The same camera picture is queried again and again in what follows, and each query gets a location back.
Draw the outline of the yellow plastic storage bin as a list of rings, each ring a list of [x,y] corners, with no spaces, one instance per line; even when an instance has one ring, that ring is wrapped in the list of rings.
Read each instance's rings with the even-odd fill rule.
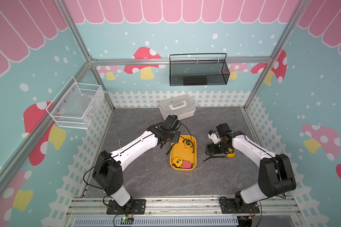
[[[192,153],[191,149],[185,149],[183,140],[191,140],[194,145],[194,153]],[[171,150],[170,150],[170,160],[169,163],[171,167],[176,170],[176,171],[181,171],[181,172],[190,172],[194,170],[197,166],[197,141],[193,136],[190,135],[181,135],[179,142],[177,144],[172,143],[171,144]],[[193,164],[192,169],[183,169],[183,168],[175,168],[172,166],[172,160],[175,159],[176,157],[182,158],[183,160],[189,161]]]

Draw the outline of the pink object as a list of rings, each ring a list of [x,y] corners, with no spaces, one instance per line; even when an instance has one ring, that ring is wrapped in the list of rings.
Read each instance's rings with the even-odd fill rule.
[[[189,162],[189,161],[183,160],[182,168],[183,169],[192,169],[193,168],[193,164],[191,162]]]

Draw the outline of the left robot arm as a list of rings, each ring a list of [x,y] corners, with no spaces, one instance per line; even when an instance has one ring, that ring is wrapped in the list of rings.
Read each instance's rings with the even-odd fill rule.
[[[93,179],[119,206],[130,207],[133,198],[123,185],[123,171],[146,151],[157,146],[163,147],[167,143],[178,143],[180,126],[178,117],[169,115],[164,122],[149,126],[143,134],[124,147],[110,153],[104,150],[97,158]]]

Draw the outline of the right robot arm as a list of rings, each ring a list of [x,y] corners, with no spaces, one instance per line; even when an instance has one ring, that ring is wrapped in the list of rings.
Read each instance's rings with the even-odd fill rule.
[[[211,144],[206,146],[209,158],[219,158],[222,154],[232,156],[235,150],[242,152],[259,168],[258,181],[254,185],[235,193],[235,208],[243,207],[274,196],[285,196],[296,189],[296,180],[290,158],[285,154],[275,154],[257,145],[241,131],[232,131],[228,124],[220,124],[210,130]]]

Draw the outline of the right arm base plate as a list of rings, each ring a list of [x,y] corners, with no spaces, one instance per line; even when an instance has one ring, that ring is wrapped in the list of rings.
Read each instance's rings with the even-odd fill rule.
[[[223,214],[250,214],[260,213],[257,202],[245,204],[239,198],[220,197],[218,200]]]

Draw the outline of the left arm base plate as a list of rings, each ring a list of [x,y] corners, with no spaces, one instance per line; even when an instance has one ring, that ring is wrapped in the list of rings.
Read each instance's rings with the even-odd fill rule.
[[[145,213],[146,200],[145,199],[131,199],[124,206],[119,206],[116,201],[110,200],[107,205],[106,213],[108,215],[116,215],[116,214],[140,214],[143,215]]]

